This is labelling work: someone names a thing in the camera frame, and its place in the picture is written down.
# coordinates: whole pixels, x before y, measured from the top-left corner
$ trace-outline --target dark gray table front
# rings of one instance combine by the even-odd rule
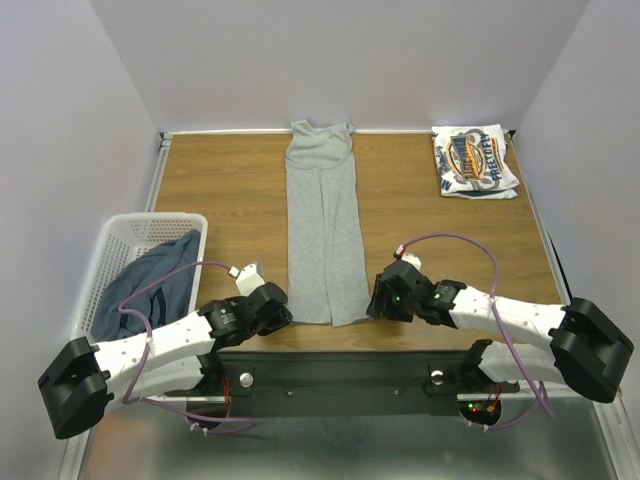
[[[524,407],[529,399],[510,399]],[[416,416],[260,419],[246,434],[190,432],[148,405],[121,408],[97,428],[82,478],[509,479],[616,478],[596,413],[555,398],[512,429],[483,432],[457,418]]]

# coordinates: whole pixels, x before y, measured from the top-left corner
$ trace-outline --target gray wall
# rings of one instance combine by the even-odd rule
[[[161,130],[516,128],[588,0],[92,0]]]
[[[573,294],[640,347],[640,3],[593,0],[516,134]],[[623,384],[640,434],[640,354]]]
[[[0,478],[57,478],[36,380],[68,340],[101,224],[143,206],[157,133],[84,0],[0,19]]]

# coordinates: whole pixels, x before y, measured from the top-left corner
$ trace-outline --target dark blue cloth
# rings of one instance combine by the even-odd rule
[[[99,342],[144,332],[140,319],[122,315],[118,306],[136,290],[197,260],[200,232],[191,230],[180,240],[163,243],[127,265],[102,294],[91,334]],[[180,320],[188,313],[193,270],[171,277],[127,304],[145,314],[154,328]]]

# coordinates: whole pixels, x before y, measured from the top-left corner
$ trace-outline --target white laundry basket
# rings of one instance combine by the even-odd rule
[[[194,229],[200,232],[198,261],[201,261],[207,240],[207,219],[202,215],[178,212],[129,213],[111,217],[102,227],[98,245],[93,252],[74,315],[71,340],[83,336],[88,337],[90,342],[94,340],[90,334],[91,325],[102,294],[126,265],[153,247],[178,240]],[[200,266],[194,268],[189,311],[196,306],[201,269]]]

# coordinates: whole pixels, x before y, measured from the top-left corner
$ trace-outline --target wooden tabletop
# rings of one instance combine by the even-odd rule
[[[287,288],[285,150],[291,135],[174,136],[156,211],[200,213],[209,222],[205,259],[242,267],[258,260],[265,276]],[[468,235],[488,246],[502,268],[498,294],[558,303],[524,186],[513,200],[468,200],[440,195],[431,137],[426,134],[353,135],[360,223],[370,289],[393,261],[396,247],[433,232]],[[522,180],[509,146],[507,164]],[[431,280],[460,280],[488,291],[490,260],[454,239],[410,249]],[[237,295],[216,267],[205,267],[198,304]],[[468,348],[485,333],[370,320],[346,327],[292,325],[245,342],[242,350],[414,350]]]

